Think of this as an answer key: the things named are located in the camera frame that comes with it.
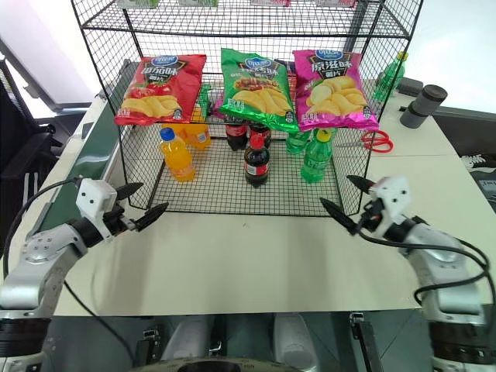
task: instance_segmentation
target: table surface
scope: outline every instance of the table surface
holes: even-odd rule
[[[411,100],[398,95],[389,101],[381,129],[395,147],[373,154],[367,176],[405,175],[413,197],[409,214],[468,240],[496,262],[496,215],[432,118],[418,129],[399,123],[399,106]],[[82,123],[94,121],[102,107],[97,99]],[[81,126],[46,184],[71,169],[84,143],[80,132]],[[47,193],[33,203],[23,219],[11,266],[50,197]],[[141,213],[126,209],[130,217]],[[477,272],[472,265],[469,270]],[[67,281],[100,315],[414,308],[412,293],[418,287],[396,249],[351,237],[331,219],[196,213],[166,213],[141,233],[98,244]],[[479,288],[488,302],[486,284]],[[64,290],[56,315],[88,314]]]

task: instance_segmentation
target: metal grid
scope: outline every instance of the metal grid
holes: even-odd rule
[[[408,49],[422,0],[360,0],[351,9],[318,8],[306,0],[293,0],[289,8],[252,6],[249,0],[220,0],[217,8],[195,8],[161,0],[156,9],[128,11],[111,0],[72,0],[72,4],[114,112],[142,56],[204,53],[208,59],[203,84],[221,88],[222,47],[289,61],[294,60],[292,50],[335,49],[363,54],[363,89],[372,112],[380,117],[384,103],[372,99],[376,80],[399,51]],[[221,139],[206,152],[195,151],[195,181],[168,181],[158,151],[159,129],[160,125],[119,128],[126,180],[144,183],[131,199],[133,206],[170,202],[171,210],[183,212],[323,215],[316,196],[327,196],[347,214],[358,212],[360,192],[346,175],[364,176],[370,152],[339,144],[358,142],[361,131],[338,131],[328,176],[317,185],[302,183],[297,165],[302,156],[296,161],[286,155],[284,143],[274,144],[270,180],[255,190],[244,181],[242,153],[232,153]],[[210,125],[210,130],[224,136],[223,126]],[[284,135],[275,133],[274,138]],[[233,199],[239,202],[226,202]]]

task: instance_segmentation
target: green bottle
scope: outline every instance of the green bottle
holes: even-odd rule
[[[286,139],[286,150],[289,153],[300,153],[307,146],[307,141],[312,135],[312,131],[289,133]]]
[[[405,75],[405,64],[403,64],[403,62],[405,62],[407,58],[408,53],[398,53],[398,55],[396,56],[396,60],[392,64],[389,64],[382,73],[381,81],[374,91],[374,98],[377,99],[379,102],[385,102],[388,99],[388,92],[391,84],[393,84],[391,92],[393,92],[400,84],[401,79]],[[396,70],[398,69],[399,64],[401,64],[400,70],[398,71],[398,75],[396,75],[396,78],[394,79],[394,74],[396,74]]]
[[[330,129],[319,129],[307,146],[301,176],[309,183],[319,182],[326,174],[326,168],[332,157]]]

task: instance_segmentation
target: green chip bag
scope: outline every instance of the green chip bag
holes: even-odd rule
[[[261,122],[274,130],[298,131],[283,64],[224,48],[221,58],[224,102],[220,112]]]

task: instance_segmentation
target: orange juice bottle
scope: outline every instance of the orange juice bottle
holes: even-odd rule
[[[162,128],[160,137],[162,137],[160,151],[165,157],[165,164],[170,173],[176,181],[191,181],[195,177],[193,157],[184,141],[174,134],[172,128]]]
[[[206,124],[194,124],[194,122],[205,122],[200,106],[195,105],[193,115],[191,116],[193,123],[184,124],[186,132],[186,142],[197,149],[204,150],[210,146],[210,133]]]
[[[186,132],[184,131],[184,123],[183,122],[164,122],[162,123],[162,128],[172,128],[174,134],[179,136],[186,141]]]

